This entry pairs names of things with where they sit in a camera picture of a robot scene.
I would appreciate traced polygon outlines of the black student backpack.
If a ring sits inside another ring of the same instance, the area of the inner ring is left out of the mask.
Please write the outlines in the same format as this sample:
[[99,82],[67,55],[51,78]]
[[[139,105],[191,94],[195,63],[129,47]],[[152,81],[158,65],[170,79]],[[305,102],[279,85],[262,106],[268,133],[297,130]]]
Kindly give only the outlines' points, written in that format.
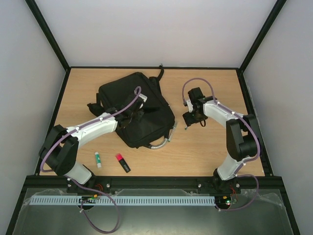
[[96,102],[88,104],[95,116],[103,112],[112,114],[130,104],[115,116],[116,133],[128,147],[160,149],[167,144],[170,130],[175,126],[174,113],[161,93],[164,69],[163,66],[159,68],[157,77],[135,72],[100,86]]

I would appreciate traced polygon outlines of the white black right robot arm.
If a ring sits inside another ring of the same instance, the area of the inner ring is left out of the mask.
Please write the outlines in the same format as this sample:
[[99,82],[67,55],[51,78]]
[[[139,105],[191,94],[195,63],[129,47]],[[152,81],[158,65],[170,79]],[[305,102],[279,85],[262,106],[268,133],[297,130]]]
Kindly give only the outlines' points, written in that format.
[[261,154],[262,144],[256,117],[230,110],[213,96],[204,96],[199,87],[191,89],[188,96],[189,99],[184,102],[188,112],[182,115],[186,127],[196,123],[205,127],[206,120],[211,118],[226,130],[227,155],[212,177],[215,190],[223,192],[230,187],[239,170]]

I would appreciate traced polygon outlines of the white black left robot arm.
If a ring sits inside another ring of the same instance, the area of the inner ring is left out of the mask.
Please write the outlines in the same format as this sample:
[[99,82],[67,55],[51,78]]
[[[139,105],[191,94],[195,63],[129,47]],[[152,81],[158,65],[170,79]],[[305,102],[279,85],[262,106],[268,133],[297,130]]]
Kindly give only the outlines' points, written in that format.
[[101,111],[94,119],[79,125],[54,126],[39,152],[42,159],[40,171],[66,176],[81,185],[91,180],[92,172],[76,160],[77,152],[88,142],[115,132],[122,121],[129,123],[134,119],[147,101],[147,96],[134,94],[130,98],[131,101],[121,110],[111,108]]

